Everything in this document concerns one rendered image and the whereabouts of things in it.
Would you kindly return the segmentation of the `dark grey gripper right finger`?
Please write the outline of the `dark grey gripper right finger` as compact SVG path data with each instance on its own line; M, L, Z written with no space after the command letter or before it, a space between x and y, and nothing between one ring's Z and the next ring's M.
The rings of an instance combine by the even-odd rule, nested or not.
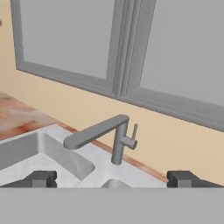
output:
M190 171L168 171L166 177L168 187L221 187L221 185L198 178Z

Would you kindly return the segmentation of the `grey framed window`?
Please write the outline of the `grey framed window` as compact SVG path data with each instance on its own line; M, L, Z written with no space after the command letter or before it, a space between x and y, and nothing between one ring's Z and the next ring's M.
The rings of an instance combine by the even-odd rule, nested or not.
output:
M224 0L10 0L16 69L224 132Z

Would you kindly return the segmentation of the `grey sink faucet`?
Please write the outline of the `grey sink faucet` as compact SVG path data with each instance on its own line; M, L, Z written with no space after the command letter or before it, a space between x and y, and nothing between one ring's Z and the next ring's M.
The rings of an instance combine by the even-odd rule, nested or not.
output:
M127 146L132 150L137 147L137 140L135 139L137 124L134 125L132 137L126 136L129 120L130 118L127 115L116 115L66 137L63 141L63 145L68 150L77 150L80 147L93 142L97 138L108 134L110 131L115 130L111 163L120 165L123 159L124 147Z

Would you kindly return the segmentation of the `white marble sink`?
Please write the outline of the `white marble sink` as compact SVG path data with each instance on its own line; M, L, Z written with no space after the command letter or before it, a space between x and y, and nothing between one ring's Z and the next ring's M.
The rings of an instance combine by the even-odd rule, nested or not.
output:
M57 172L58 187L149 187L166 183L123 161L111 163L111 154L89 143L67 150L63 140L71 132L57 124L0 141L0 186L25 178L34 171Z

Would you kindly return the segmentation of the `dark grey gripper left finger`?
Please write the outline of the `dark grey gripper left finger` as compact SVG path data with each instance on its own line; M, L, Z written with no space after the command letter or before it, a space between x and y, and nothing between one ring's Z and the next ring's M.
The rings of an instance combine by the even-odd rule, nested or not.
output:
M3 187L23 187L23 188L54 188L56 183L56 171L33 171L27 177L3 185Z

